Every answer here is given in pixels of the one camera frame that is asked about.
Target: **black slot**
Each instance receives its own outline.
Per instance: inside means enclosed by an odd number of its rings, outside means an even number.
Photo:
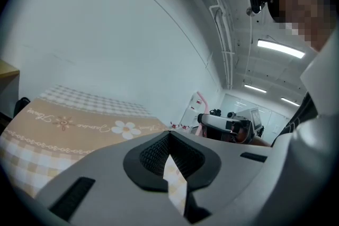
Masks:
[[[94,183],[93,179],[80,177],[49,210],[68,221]]]
[[[250,152],[243,152],[240,156],[247,158],[247,159],[250,159],[250,160],[262,162],[262,163],[264,163],[266,161],[266,158],[267,158],[267,156],[256,155],[256,154],[250,153]]]

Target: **checkered pattern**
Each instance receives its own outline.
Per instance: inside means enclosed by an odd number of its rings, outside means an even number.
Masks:
[[[84,156],[56,153],[26,144],[5,132],[0,137],[0,162],[12,184],[34,197],[52,178]]]
[[[168,157],[165,164],[164,179],[168,181],[168,197],[181,215],[185,211],[187,181],[182,176],[173,158]]]
[[[45,91],[39,99],[96,114],[155,118],[140,104],[91,95],[60,85]]]

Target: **pink object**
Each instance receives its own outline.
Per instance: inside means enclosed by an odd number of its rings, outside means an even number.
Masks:
[[[197,94],[200,96],[200,98],[202,99],[203,103],[205,104],[204,114],[208,114],[209,110],[208,110],[208,103],[207,103],[207,101],[205,100],[204,97],[202,97],[200,92],[197,92]],[[202,129],[202,126],[201,126],[201,123],[199,123],[199,127],[198,127],[197,131],[195,132],[195,135],[199,135],[200,132],[201,132],[201,129]]]

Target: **ceiling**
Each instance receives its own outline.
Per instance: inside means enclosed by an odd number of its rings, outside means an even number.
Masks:
[[[300,104],[306,93],[300,75],[316,54],[301,37],[292,35],[284,25],[275,23],[266,7],[260,14],[252,17],[253,42],[248,57],[250,19],[246,14],[247,0],[226,0],[226,3],[230,9],[235,37],[233,89],[243,88],[246,83],[266,90],[267,97],[272,99],[285,97]],[[305,52],[305,55],[298,59],[274,50],[259,48],[258,39],[285,44]]]

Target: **fluorescent light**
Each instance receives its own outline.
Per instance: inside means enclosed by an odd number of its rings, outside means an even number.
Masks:
[[[287,100],[287,99],[285,99],[285,98],[281,98],[281,99],[282,99],[283,101],[287,102],[287,103],[292,104],[292,105],[300,106],[300,105],[298,105],[298,104],[296,104],[296,103],[294,103],[294,102],[292,102],[292,101],[290,101],[290,100]]]
[[[283,53],[295,56],[299,59],[301,59],[305,55],[304,52],[293,49],[291,47],[283,46],[282,44],[270,42],[270,41],[258,40],[258,46],[273,49],[279,52],[283,52]]]
[[[262,92],[262,93],[266,93],[267,91],[264,91],[263,89],[259,89],[259,88],[255,88],[249,85],[244,85],[246,88],[251,88],[251,89],[255,89],[256,91]]]

